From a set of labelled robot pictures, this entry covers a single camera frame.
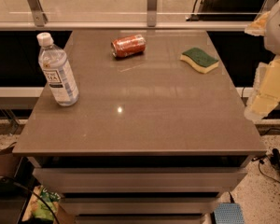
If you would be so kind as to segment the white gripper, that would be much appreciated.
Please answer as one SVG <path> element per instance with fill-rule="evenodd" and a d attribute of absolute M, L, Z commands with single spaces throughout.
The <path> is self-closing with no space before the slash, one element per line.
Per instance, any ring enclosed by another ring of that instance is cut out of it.
<path fill-rule="evenodd" d="M 271 11 L 260 14 L 246 28 L 245 33 L 264 36 L 266 50 L 280 55 L 280 0 Z M 245 117 L 260 120 L 267 117 L 280 103 L 280 56 L 269 64 L 259 63 L 253 90 L 248 97 Z"/>

